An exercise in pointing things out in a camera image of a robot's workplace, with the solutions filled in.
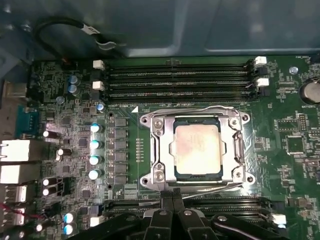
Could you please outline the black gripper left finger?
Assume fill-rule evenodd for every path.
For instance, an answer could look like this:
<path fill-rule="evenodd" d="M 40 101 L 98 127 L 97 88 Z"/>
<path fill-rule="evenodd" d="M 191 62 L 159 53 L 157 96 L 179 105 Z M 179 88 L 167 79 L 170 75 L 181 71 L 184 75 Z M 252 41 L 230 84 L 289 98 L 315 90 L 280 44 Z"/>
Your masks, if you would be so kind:
<path fill-rule="evenodd" d="M 173 224 L 173 192 L 160 192 L 160 208 L 143 218 L 125 213 L 92 228 L 92 240 L 169 240 Z"/>

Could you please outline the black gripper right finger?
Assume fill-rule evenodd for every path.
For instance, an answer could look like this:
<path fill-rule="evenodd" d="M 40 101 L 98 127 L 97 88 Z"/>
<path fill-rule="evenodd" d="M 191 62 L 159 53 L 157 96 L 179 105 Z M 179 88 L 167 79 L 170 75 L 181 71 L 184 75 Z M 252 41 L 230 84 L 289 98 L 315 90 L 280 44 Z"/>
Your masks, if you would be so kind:
<path fill-rule="evenodd" d="M 278 230 L 269 230 L 226 213 L 216 214 L 208 221 L 195 210 L 185 208 L 179 188 L 174 189 L 174 213 L 188 240 L 285 239 Z"/>

